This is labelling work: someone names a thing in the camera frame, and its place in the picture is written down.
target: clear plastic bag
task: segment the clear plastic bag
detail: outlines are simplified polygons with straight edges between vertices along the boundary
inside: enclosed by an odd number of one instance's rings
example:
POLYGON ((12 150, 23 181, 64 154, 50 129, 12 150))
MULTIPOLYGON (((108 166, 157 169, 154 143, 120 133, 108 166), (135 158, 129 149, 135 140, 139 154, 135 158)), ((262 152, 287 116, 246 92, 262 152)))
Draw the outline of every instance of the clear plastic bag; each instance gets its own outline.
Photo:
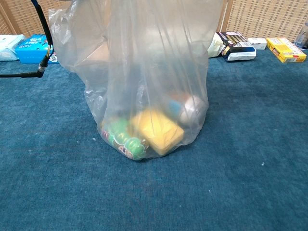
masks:
POLYGON ((133 160, 193 142, 222 0, 72 0, 50 11, 60 64, 85 83, 102 138, 133 160))

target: yellow box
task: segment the yellow box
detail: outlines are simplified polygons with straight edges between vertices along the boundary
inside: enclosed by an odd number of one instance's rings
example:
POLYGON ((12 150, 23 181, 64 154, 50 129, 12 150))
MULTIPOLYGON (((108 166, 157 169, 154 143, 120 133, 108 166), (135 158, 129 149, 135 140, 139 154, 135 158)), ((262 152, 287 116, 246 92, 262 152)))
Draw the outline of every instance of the yellow box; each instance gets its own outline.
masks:
POLYGON ((144 110, 130 122, 161 156, 183 139, 184 130, 155 109, 144 110))
POLYGON ((267 38, 268 48, 283 63, 300 63, 306 55, 286 38, 267 38))

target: blue box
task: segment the blue box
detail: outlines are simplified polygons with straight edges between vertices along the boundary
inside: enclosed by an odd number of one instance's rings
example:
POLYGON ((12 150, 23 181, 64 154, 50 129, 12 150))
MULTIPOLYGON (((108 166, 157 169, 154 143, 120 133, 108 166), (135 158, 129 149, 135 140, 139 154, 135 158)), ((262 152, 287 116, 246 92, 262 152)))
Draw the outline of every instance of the blue box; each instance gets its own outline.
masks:
MULTIPOLYGON (((15 49, 15 52, 22 64, 39 64, 48 50, 48 43, 45 35, 34 34, 25 40, 15 49)), ((58 64, 58 58, 54 53, 48 64, 58 64)))

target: white package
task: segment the white package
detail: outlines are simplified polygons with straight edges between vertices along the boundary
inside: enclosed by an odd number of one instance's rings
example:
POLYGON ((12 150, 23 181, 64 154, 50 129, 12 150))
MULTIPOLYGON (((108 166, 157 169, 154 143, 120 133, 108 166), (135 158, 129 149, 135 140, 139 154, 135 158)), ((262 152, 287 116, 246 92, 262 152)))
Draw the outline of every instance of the white package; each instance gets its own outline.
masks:
POLYGON ((15 48, 25 38, 24 35, 0 35, 0 61, 19 60, 15 48))
POLYGON ((257 51, 231 53, 228 56, 228 61, 237 60, 253 60, 257 56, 257 51))
POLYGON ((265 50, 267 42, 265 38, 249 38, 248 42, 256 49, 256 50, 265 50))
POLYGON ((221 40, 220 36, 217 33, 215 33, 213 41, 207 50, 208 57, 213 58, 219 56, 224 48, 225 45, 223 44, 223 41, 221 40))

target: white box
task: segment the white box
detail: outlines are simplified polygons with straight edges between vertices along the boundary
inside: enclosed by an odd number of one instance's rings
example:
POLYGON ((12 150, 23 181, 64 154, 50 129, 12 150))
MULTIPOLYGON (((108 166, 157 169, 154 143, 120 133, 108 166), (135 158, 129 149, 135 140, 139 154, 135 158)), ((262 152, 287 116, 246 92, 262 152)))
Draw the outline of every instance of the white box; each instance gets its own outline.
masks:
POLYGON ((265 50, 267 45, 265 38, 249 38, 248 42, 250 42, 256 50, 265 50))

